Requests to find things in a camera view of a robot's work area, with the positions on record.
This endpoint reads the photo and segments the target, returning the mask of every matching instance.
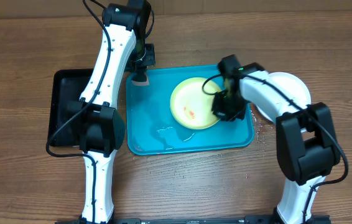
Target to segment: wooden table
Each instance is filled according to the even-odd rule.
[[[92,68],[100,40],[91,17],[0,20],[0,223],[53,223],[81,214],[82,159],[50,157],[44,146],[54,73]],[[313,212],[352,223],[352,11],[158,16],[148,42],[155,43],[156,68],[214,64],[236,54],[242,64],[300,77],[313,102],[331,108],[350,162],[348,178],[322,187]],[[126,119],[124,85],[119,95]],[[116,217],[271,213],[285,177],[274,128],[253,106],[252,112],[256,136],[243,149],[136,156],[125,141],[114,165]],[[342,172],[340,164],[328,179]]]

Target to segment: blue tray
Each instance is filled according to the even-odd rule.
[[[249,105],[245,119],[219,121],[203,130],[180,125],[170,112],[170,96],[182,81],[219,74],[216,65],[148,70],[150,85],[126,80],[127,144],[137,155],[193,152],[247,146],[254,137]],[[214,79],[223,86],[221,78]]]

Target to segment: table surface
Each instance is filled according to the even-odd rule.
[[[82,159],[50,157],[44,146],[54,73],[94,67],[100,40],[91,17],[0,20],[0,223],[53,223],[81,214]],[[352,223],[352,11],[158,16],[147,42],[155,43],[156,68],[214,64],[236,54],[242,64],[259,62],[301,78],[313,102],[331,108],[350,162],[344,182],[321,187],[313,212]],[[124,84],[119,95],[126,119]],[[252,113],[256,136],[242,149],[136,156],[125,140],[114,165],[116,217],[271,213],[285,177],[274,127],[253,106]],[[342,173],[340,164],[328,179]]]

